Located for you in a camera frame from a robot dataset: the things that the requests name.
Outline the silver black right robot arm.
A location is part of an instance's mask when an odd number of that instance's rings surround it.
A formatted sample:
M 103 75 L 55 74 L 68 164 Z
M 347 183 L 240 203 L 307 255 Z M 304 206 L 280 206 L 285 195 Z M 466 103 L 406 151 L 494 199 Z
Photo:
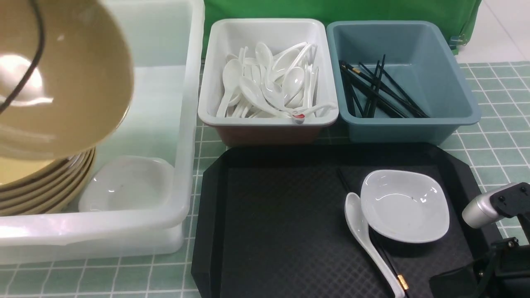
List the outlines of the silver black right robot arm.
M 484 228 L 503 218 L 517 217 L 530 236 L 528 183 L 510 183 L 474 198 L 462 212 L 471 228 Z M 458 269 L 432 276 L 435 298 L 528 298 L 530 296 L 530 248 L 511 237 L 495 241 L 481 258 Z

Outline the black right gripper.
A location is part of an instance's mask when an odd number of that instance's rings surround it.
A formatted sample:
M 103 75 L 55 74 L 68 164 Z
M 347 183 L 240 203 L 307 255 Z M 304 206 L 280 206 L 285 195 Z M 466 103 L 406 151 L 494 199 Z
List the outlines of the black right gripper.
M 496 241 L 481 258 L 432 276 L 434 298 L 528 298 L 530 296 L 529 245 L 515 237 Z

